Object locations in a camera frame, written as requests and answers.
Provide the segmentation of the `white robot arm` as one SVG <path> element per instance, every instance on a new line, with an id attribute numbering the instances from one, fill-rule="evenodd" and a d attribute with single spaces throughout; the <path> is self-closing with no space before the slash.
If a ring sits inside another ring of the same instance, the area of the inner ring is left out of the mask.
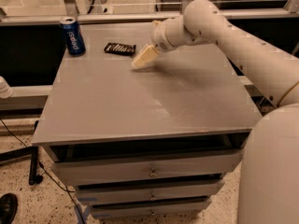
<path id="1" fill-rule="evenodd" d="M 152 44 L 132 61 L 144 68 L 182 45 L 215 44 L 276 108 L 251 130 L 242 161 L 237 224 L 299 224 L 299 59 L 232 25 L 208 0 L 155 21 Z"/>

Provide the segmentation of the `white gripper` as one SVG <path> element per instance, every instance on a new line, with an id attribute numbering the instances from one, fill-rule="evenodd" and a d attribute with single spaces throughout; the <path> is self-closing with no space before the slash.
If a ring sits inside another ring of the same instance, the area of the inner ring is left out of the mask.
<path id="1" fill-rule="evenodd" d="M 187 35 L 182 17 L 153 21 L 150 33 L 154 45 L 145 45 L 131 62 L 134 69 L 141 69 L 156 59 L 159 51 L 168 52 L 186 44 Z"/>

